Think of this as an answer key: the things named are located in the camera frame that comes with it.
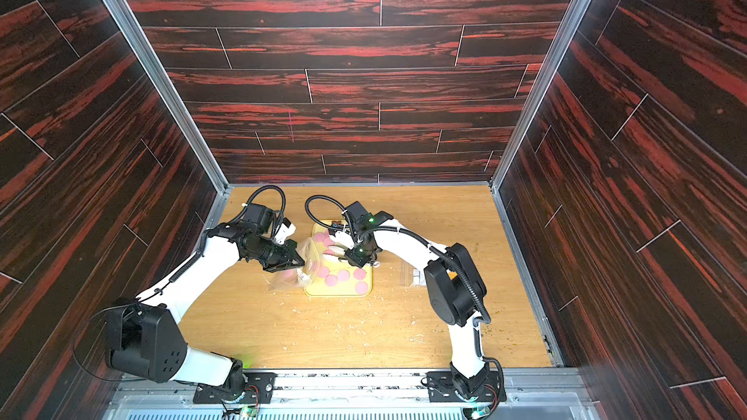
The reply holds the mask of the yellow tray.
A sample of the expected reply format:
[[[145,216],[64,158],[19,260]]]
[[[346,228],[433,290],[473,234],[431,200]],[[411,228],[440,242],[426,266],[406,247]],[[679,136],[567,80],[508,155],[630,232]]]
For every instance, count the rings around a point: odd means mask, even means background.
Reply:
[[[328,231],[324,227],[314,225],[310,237],[315,233],[328,233]],[[367,277],[364,280],[358,280],[353,276],[353,272],[359,268],[350,266],[348,262],[340,258],[342,256],[340,245],[336,243],[330,246],[324,255],[320,275],[304,289],[309,297],[362,298],[369,295],[373,288],[373,272],[369,266],[362,268],[366,270]]]

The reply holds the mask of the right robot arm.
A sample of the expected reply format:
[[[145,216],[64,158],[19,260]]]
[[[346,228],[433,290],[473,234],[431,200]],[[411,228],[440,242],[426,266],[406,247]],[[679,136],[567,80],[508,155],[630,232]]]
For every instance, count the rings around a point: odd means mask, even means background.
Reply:
[[[315,194],[305,201],[305,213],[328,231],[336,259],[365,268],[388,252],[420,271],[433,311],[449,328],[449,387],[462,400],[475,401],[487,388],[490,367],[502,367],[482,352],[482,326],[491,322],[484,304],[487,289],[467,248],[429,240],[389,213],[370,213],[358,201],[344,206]]]

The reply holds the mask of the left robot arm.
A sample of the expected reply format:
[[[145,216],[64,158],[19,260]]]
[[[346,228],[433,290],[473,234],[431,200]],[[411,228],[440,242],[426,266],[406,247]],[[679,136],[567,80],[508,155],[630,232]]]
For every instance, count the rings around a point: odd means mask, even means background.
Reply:
[[[239,261],[255,261],[269,273],[305,266],[291,239],[295,227],[285,209],[258,202],[267,190],[258,188],[233,219],[204,231],[195,252],[170,274],[107,310],[107,367],[157,383],[213,387],[231,400],[244,393],[243,363],[192,348],[179,324],[214,281]]]

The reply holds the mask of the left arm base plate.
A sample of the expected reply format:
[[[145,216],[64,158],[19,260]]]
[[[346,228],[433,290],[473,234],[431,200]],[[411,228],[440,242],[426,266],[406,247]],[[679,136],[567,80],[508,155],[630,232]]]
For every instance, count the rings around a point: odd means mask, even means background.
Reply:
[[[194,404],[269,404],[277,374],[272,371],[243,371],[233,374],[221,386],[199,384]]]

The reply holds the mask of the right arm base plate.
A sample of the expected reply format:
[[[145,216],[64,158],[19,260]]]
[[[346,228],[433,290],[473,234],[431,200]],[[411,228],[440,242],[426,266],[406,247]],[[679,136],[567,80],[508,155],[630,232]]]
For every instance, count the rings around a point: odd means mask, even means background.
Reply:
[[[447,371],[428,371],[420,380],[432,403],[494,403],[507,400],[505,389],[501,386],[498,372],[483,369],[473,377],[448,369]]]

